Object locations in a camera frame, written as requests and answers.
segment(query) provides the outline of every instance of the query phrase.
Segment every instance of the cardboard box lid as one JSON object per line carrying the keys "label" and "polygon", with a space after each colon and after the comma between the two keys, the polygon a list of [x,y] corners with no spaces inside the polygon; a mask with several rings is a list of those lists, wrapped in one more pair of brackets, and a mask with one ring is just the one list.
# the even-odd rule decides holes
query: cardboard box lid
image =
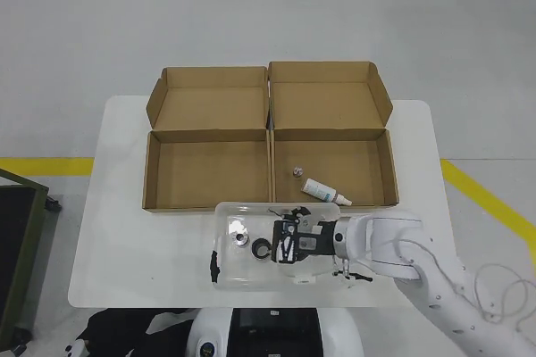
{"label": "cardboard box lid", "polygon": [[274,129],[379,129],[393,111],[372,62],[271,62]]}
{"label": "cardboard box lid", "polygon": [[153,130],[265,129],[265,67],[163,69],[147,103]]}

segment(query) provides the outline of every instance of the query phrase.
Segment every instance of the green metal cart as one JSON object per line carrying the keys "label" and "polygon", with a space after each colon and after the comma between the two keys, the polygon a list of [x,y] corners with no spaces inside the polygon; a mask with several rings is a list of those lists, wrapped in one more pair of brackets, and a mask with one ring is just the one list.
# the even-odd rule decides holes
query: green metal cart
{"label": "green metal cart", "polygon": [[0,169],[0,177],[17,185],[0,186],[0,352],[20,355],[31,340],[16,328],[42,233],[45,209],[62,206],[48,197],[49,188]]}

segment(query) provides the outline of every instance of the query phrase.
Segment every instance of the white table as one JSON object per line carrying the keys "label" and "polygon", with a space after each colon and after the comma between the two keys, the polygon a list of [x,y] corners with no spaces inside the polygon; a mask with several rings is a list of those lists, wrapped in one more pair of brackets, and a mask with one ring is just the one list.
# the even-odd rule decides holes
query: white table
{"label": "white table", "polygon": [[[141,209],[147,96],[115,96],[105,106],[73,263],[75,307],[410,306],[390,278],[325,294],[226,292],[213,287],[212,213]],[[394,101],[389,119],[398,207],[419,214],[439,249],[455,253],[429,106]]]}

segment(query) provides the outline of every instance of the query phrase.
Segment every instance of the bottle cap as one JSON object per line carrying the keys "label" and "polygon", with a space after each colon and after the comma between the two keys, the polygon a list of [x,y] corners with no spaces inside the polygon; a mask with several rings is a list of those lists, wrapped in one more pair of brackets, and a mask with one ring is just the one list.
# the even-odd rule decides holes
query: bottle cap
{"label": "bottle cap", "polygon": [[338,198],[336,198],[335,201],[337,204],[342,204],[344,206],[350,206],[352,204],[351,201],[349,201],[346,197],[343,195],[338,195]]}

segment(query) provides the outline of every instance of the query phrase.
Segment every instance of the metal nut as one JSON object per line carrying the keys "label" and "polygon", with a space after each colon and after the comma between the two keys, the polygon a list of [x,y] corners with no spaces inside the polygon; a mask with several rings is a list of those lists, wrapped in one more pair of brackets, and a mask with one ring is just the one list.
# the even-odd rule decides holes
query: metal nut
{"label": "metal nut", "polygon": [[248,233],[233,233],[232,241],[235,245],[245,246],[248,243]]}
{"label": "metal nut", "polygon": [[302,175],[304,175],[304,169],[302,169],[301,167],[299,166],[296,166],[294,168],[294,171],[292,172],[292,174],[294,175],[295,178],[299,178],[301,177]]}

